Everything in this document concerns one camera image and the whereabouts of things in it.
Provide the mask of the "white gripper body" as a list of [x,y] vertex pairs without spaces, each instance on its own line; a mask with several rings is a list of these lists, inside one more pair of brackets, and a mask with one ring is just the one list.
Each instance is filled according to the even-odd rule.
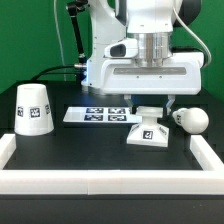
[[196,95],[201,90],[204,56],[174,53],[159,67],[138,67],[132,59],[108,59],[101,69],[105,94]]

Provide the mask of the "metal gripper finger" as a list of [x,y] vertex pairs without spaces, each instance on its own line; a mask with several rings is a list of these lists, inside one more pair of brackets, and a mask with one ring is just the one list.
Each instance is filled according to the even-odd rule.
[[170,114],[171,107],[174,104],[175,99],[176,99],[176,96],[175,95],[168,95],[167,103],[165,105],[165,113],[166,113],[166,115],[169,115]]
[[136,107],[132,101],[131,95],[124,95],[124,100],[129,107],[130,114],[135,114],[136,113]]

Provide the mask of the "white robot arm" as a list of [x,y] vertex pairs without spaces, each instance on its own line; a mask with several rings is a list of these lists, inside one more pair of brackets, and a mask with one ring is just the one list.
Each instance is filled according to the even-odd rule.
[[204,55],[173,48],[175,27],[186,27],[200,13],[201,0],[89,0],[92,55],[87,60],[85,89],[122,95],[133,107],[133,95],[166,95],[170,107],[177,95],[201,90]]

